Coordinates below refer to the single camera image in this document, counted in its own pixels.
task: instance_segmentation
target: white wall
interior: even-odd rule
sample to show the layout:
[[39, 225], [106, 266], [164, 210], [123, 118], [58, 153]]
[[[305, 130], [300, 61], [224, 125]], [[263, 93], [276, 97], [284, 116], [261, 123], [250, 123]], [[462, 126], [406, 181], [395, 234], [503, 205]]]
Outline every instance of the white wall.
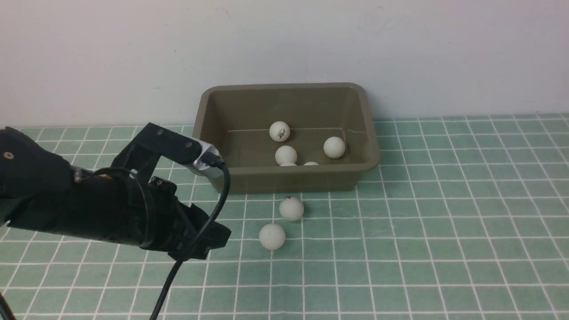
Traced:
[[0, 1], [0, 125], [193, 122], [223, 84], [352, 81], [376, 116], [569, 110], [568, 0]]

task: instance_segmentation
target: ping pong ball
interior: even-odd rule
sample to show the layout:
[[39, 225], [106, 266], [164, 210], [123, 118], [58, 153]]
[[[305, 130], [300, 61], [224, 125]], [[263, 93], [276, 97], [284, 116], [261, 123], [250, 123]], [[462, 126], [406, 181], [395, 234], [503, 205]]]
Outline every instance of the ping pong ball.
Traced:
[[297, 221], [304, 214], [304, 205], [298, 198], [288, 196], [281, 201], [279, 212], [284, 220]]
[[324, 153], [332, 159], [340, 158], [345, 151], [346, 144], [338, 137], [330, 137], [324, 143]]
[[259, 241], [268, 250], [277, 250], [285, 243], [285, 231], [276, 223], [269, 223], [261, 228]]
[[275, 160], [281, 166], [283, 163], [296, 163], [296, 150], [291, 146], [282, 146], [275, 153]]
[[282, 121], [277, 121], [271, 125], [271, 128], [269, 128], [269, 135], [274, 141], [286, 141], [290, 136], [290, 127]]

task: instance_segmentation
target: silver metal part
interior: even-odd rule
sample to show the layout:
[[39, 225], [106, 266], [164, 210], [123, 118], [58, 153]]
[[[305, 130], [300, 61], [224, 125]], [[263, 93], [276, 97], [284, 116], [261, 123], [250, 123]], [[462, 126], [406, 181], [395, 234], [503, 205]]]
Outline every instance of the silver metal part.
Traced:
[[210, 165], [205, 164], [201, 159], [206, 152], [213, 153], [220, 157], [219, 151], [215, 148], [212, 144], [207, 142], [192, 138], [192, 140], [201, 144], [201, 154], [191, 165], [186, 166], [186, 168], [190, 169], [194, 174], [201, 175], [207, 178], [217, 178], [223, 174], [218, 168], [211, 167]]

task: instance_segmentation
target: green tile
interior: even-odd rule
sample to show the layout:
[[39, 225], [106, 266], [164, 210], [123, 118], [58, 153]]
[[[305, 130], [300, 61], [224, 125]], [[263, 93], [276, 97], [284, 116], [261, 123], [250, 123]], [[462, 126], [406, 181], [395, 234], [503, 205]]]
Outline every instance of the green tile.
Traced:
[[403, 152], [401, 151], [382, 151], [381, 153], [381, 164], [382, 165], [402, 165]]
[[373, 288], [373, 299], [377, 312], [408, 311], [404, 288]]
[[528, 147], [526, 139], [521, 134], [501, 134], [500, 139], [506, 148]]
[[75, 285], [104, 286], [109, 270], [108, 264], [82, 264]]
[[448, 311], [478, 311], [476, 296], [470, 286], [442, 287]]
[[409, 304], [411, 311], [439, 311], [443, 312], [443, 303], [439, 291], [433, 287], [408, 287]]
[[372, 279], [372, 285], [403, 284], [398, 262], [370, 262], [369, 274]]
[[399, 142], [403, 150], [427, 149], [423, 137], [399, 137]]
[[503, 284], [504, 279], [497, 262], [468, 262], [474, 284]]
[[59, 140], [64, 131], [65, 128], [45, 128], [39, 134], [38, 140]]
[[331, 238], [332, 228], [328, 219], [304, 219], [304, 237], [307, 238]]
[[432, 166], [409, 166], [407, 169], [412, 181], [436, 180], [435, 170]]
[[366, 182], [357, 185], [357, 195], [360, 199], [384, 198], [385, 192], [381, 182]]
[[240, 285], [268, 285], [270, 283], [270, 262], [242, 262], [240, 271]]
[[451, 216], [478, 216], [472, 199], [448, 199], [447, 204]]
[[470, 128], [466, 122], [445, 122], [448, 134], [470, 134]]
[[420, 219], [393, 219], [396, 237], [424, 237]]
[[547, 134], [527, 134], [525, 137], [531, 147], [555, 147]]
[[22, 262], [50, 262], [56, 249], [56, 243], [31, 243], [22, 258]]
[[497, 134], [475, 135], [476, 142], [481, 148], [501, 148], [502, 142]]
[[361, 216], [364, 218], [379, 218], [389, 216], [387, 211], [387, 201], [385, 200], [360, 200], [360, 212]]
[[500, 265], [509, 284], [539, 283], [534, 269], [528, 261], [502, 261]]
[[409, 180], [406, 166], [382, 166], [380, 169], [384, 181]]
[[[184, 297], [187, 300], [186, 295], [178, 295], [178, 297]], [[193, 301], [197, 301], [199, 303], [200, 299], [192, 299]], [[204, 297], [203, 297], [203, 304], [201, 306], [202, 312], [233, 312], [233, 306], [235, 302], [235, 288], [205, 288], [204, 289]], [[177, 303], [177, 305], [184, 306], [184, 303]], [[194, 306], [191, 308], [194, 310], [198, 310], [198, 307]]]
[[405, 163], [407, 165], [430, 165], [431, 164], [431, 157], [429, 156], [428, 151], [404, 151], [403, 155], [405, 156]]
[[417, 206], [422, 217], [449, 216], [442, 199], [418, 199]]
[[518, 239], [492, 239], [498, 259], [527, 259], [523, 245]]
[[493, 259], [494, 253], [487, 239], [460, 239], [466, 259]]
[[547, 298], [540, 287], [515, 286], [511, 287], [510, 290], [519, 311], [551, 310]]
[[369, 288], [362, 287], [340, 287], [340, 311], [373, 311], [372, 297]]
[[441, 181], [440, 187], [446, 198], [468, 198], [471, 196], [464, 181]]
[[[360, 239], [334, 240], [334, 248], [336, 250], [336, 259], [339, 260], [365, 259], [364, 242]], [[304, 252], [306, 253], [306, 241], [304, 241]]]
[[522, 237], [548, 236], [547, 229], [540, 218], [513, 218], [514, 224]]
[[455, 237], [450, 218], [432, 218], [423, 221], [427, 237]]
[[453, 218], [458, 237], [484, 237], [486, 233], [480, 218]]
[[77, 274], [78, 265], [53, 264], [50, 265], [42, 286], [58, 287], [71, 286]]
[[365, 237], [393, 236], [393, 229], [389, 219], [365, 219], [363, 225]]
[[272, 289], [271, 295], [271, 312], [302, 311], [301, 287], [277, 286]]
[[541, 133], [545, 128], [539, 120], [518, 121], [519, 128], [523, 133]]
[[504, 202], [513, 216], [535, 216], [538, 214], [531, 199], [504, 199]]
[[484, 218], [490, 237], [516, 237], [516, 229], [511, 218]]
[[[288, 245], [291, 241], [285, 241], [285, 245]], [[285, 246], [282, 246], [279, 251], [284, 250]], [[242, 243], [242, 260], [263, 260], [269, 259], [271, 256], [271, 251], [265, 249], [258, 240], [243, 240]]]
[[543, 165], [543, 168], [545, 169], [545, 172], [547, 172], [547, 175], [551, 179], [569, 179], [569, 166], [566, 163], [565, 164], [545, 163]]
[[507, 216], [508, 208], [502, 199], [476, 199], [481, 216]]
[[569, 306], [569, 288], [566, 286], [547, 286], [545, 290], [555, 310], [567, 310]]
[[478, 145], [476, 144], [476, 140], [474, 140], [473, 136], [467, 135], [460, 135], [460, 136], [451, 136], [452, 145], [456, 149], [476, 149]]
[[401, 150], [399, 137], [377, 137], [380, 150]]
[[395, 125], [397, 126], [397, 134], [399, 136], [420, 136], [422, 134], [418, 121], [396, 122]]
[[402, 262], [406, 285], [436, 284], [435, 271], [430, 262]]
[[425, 240], [398, 239], [397, 248], [401, 260], [428, 260], [430, 258]]
[[411, 185], [416, 198], [441, 198], [443, 196], [438, 182], [413, 182]]
[[557, 259], [559, 252], [551, 239], [524, 239], [523, 243], [532, 259]]
[[336, 283], [334, 262], [304, 262], [304, 283], [306, 285], [334, 285]]
[[31, 313], [58, 313], [63, 308], [68, 289], [38, 289]]
[[569, 271], [562, 261], [534, 261], [544, 284], [569, 284]]
[[366, 239], [365, 245], [370, 260], [397, 260], [393, 239]]
[[442, 285], [470, 284], [468, 271], [463, 262], [436, 262], [436, 274]]
[[89, 132], [87, 132], [87, 136], [85, 139], [87, 140], [107, 140], [109, 137], [111, 127], [92, 127], [89, 128]]
[[269, 311], [269, 288], [239, 288], [237, 312]]
[[339, 261], [336, 263], [339, 285], [368, 284], [368, 269], [365, 262]]
[[448, 136], [425, 136], [424, 139], [429, 149], [452, 149]]
[[331, 240], [304, 240], [304, 258], [308, 260], [331, 260], [333, 249]]
[[[20, 287], [37, 287], [42, 283], [46, 269], [46, 265], [20, 265], [10, 285]], [[12, 274], [13, 270], [6, 274], [6, 283], [8, 283]]]
[[361, 238], [361, 222], [359, 219], [332, 219], [334, 238]]
[[356, 200], [332, 200], [330, 205], [335, 218], [355, 218], [360, 215]]
[[514, 303], [506, 287], [476, 287], [483, 311], [514, 311]]
[[527, 192], [520, 181], [497, 181], [500, 194], [505, 198], [527, 197]]
[[456, 240], [429, 240], [432, 258], [435, 260], [462, 259], [459, 243]]
[[439, 180], [464, 180], [463, 173], [458, 165], [434, 166]]
[[429, 153], [435, 165], [453, 165], [458, 163], [456, 155], [452, 150], [430, 150]]
[[76, 154], [81, 146], [81, 141], [61, 141], [55, 148], [57, 154]]
[[475, 198], [499, 197], [494, 181], [469, 181], [468, 186]]
[[391, 217], [403, 218], [419, 216], [414, 200], [389, 199], [387, 200], [387, 205], [389, 206]]

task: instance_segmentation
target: white grout line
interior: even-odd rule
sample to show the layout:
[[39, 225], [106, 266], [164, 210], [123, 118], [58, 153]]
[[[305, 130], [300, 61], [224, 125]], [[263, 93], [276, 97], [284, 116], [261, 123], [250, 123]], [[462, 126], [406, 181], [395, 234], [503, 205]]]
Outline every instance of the white grout line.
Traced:
[[[445, 130], [445, 132], [448, 132], [446, 125], [444, 125], [444, 130]], [[458, 155], [456, 154], [456, 150], [453, 149], [453, 152], [454, 152], [455, 157], [458, 159]], [[464, 170], [463, 170], [463, 168], [462, 168], [462, 165], [460, 165], [459, 168], [460, 168], [460, 173], [461, 173], [462, 176], [464, 177], [464, 180], [467, 181], [467, 179], [466, 179], [466, 174], [464, 174]], [[475, 197], [474, 197], [474, 194], [472, 193], [472, 190], [471, 190], [471, 188], [470, 188], [470, 185], [469, 185], [468, 183], [466, 183], [466, 185], [467, 185], [467, 188], [468, 188], [468, 193], [470, 194], [470, 197], [471, 197], [472, 200], [474, 201]], [[484, 222], [484, 219], [482, 218], [482, 213], [481, 213], [481, 211], [480, 211], [480, 207], [478, 206], [478, 204], [476, 203], [476, 201], [474, 201], [474, 205], [475, 205], [475, 207], [476, 207], [476, 212], [477, 212], [478, 215], [480, 216], [480, 221], [481, 221], [481, 224], [482, 224], [482, 228], [484, 229], [484, 234], [486, 234], [486, 236], [489, 236], [488, 230], [487, 230], [487, 228], [486, 228], [486, 223]], [[494, 255], [494, 258], [495, 258], [496, 261], [497, 261], [497, 260], [498, 260], [498, 254], [497, 254], [497, 252], [496, 252], [496, 249], [495, 249], [495, 247], [494, 247], [494, 244], [493, 244], [492, 241], [490, 241], [490, 240], [488, 240], [488, 243], [490, 244], [490, 248], [492, 249], [492, 253], [493, 253], [493, 255]], [[508, 282], [507, 282], [507, 280], [506, 280], [506, 276], [505, 276], [505, 274], [504, 274], [504, 270], [502, 269], [502, 266], [501, 266], [499, 263], [498, 263], [497, 265], [498, 265], [498, 269], [500, 270], [500, 275], [502, 275], [502, 280], [504, 281], [505, 284], [507, 284]], [[514, 306], [514, 310], [516, 311], [516, 313], [517, 313], [517, 315], [518, 315], [518, 319], [519, 319], [519, 320], [522, 320], [522, 317], [521, 317], [521, 315], [520, 315], [520, 313], [519, 313], [519, 310], [518, 310], [517, 303], [516, 303], [516, 301], [515, 301], [515, 299], [514, 299], [514, 295], [512, 294], [512, 290], [510, 289], [509, 286], [506, 286], [506, 288], [507, 288], [507, 290], [508, 290], [508, 296], [510, 297], [510, 299], [511, 299], [511, 301], [512, 301], [512, 304], [513, 304], [513, 306]]]

